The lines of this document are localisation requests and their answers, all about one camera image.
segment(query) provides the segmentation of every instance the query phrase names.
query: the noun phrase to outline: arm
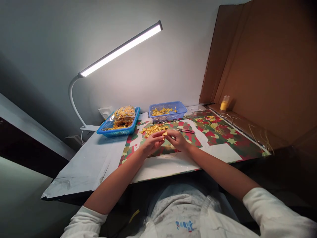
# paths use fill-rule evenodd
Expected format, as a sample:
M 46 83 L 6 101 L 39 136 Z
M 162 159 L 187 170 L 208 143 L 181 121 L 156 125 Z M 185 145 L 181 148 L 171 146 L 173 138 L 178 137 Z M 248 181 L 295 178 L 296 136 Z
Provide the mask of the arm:
M 293 212 L 236 168 L 190 145 L 181 133 L 167 130 L 167 134 L 165 138 L 176 149 L 185 152 L 220 186 L 244 203 L 260 226 L 261 237 L 315 237 L 315 222 Z
M 84 207 L 100 214 L 109 214 L 142 166 L 144 160 L 164 143 L 164 137 L 162 136 L 164 132 L 160 131 L 150 135 L 145 143 L 124 164 L 100 184 L 85 202 Z
M 206 171 L 221 187 L 242 201 L 243 197 L 253 188 L 260 187 L 256 182 L 238 169 L 207 154 L 196 146 L 189 144 L 180 132 L 167 130 L 166 139 L 178 150 L 190 156 Z
M 143 161 L 154 153 L 163 143 L 160 131 L 150 135 L 145 143 L 130 158 L 110 174 L 87 199 L 84 206 L 72 217 L 62 238 L 98 237 L 101 225 L 106 221 Z

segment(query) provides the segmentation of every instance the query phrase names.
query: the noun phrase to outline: lamp base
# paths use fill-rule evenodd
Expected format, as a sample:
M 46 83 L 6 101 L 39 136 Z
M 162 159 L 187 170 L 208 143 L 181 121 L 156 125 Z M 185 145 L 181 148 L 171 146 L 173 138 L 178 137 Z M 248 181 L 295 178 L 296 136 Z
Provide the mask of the lamp base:
M 99 127 L 100 126 L 86 125 L 86 126 L 82 126 L 80 129 L 85 131 L 98 131 Z

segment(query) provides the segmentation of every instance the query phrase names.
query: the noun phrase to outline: power outlet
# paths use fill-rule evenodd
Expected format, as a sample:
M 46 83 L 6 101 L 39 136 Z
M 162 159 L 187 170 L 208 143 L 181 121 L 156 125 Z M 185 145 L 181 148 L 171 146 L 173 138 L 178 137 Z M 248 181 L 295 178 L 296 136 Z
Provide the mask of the power outlet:
M 113 106 L 99 108 L 98 111 L 104 119 L 107 119 L 113 113 Z

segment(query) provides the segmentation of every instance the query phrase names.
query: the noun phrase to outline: cartoon print on shirt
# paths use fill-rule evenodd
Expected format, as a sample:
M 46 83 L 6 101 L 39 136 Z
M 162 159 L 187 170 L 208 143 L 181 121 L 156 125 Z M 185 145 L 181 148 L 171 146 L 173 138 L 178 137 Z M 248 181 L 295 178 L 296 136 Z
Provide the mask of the cartoon print on shirt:
M 178 230 L 179 230 L 179 227 L 186 228 L 188 230 L 188 232 L 192 232 L 193 230 L 195 230 L 195 228 L 192 228 L 193 223 L 190 220 L 189 220 L 189 222 L 184 222 L 184 221 L 178 222 L 178 221 L 176 221 L 175 223 L 176 223 L 176 226 L 177 226 Z

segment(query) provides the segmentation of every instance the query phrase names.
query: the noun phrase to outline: wrist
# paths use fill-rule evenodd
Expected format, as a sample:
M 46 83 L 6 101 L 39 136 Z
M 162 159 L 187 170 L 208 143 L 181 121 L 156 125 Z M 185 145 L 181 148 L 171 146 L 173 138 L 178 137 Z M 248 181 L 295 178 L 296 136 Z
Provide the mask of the wrist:
M 148 157 L 149 151 L 147 151 L 147 149 L 143 146 L 140 146 L 135 153 L 139 159 L 145 160 Z
M 193 145 L 187 143 L 186 146 L 183 149 L 183 152 L 185 152 L 186 154 L 190 154 L 190 150 L 193 147 Z

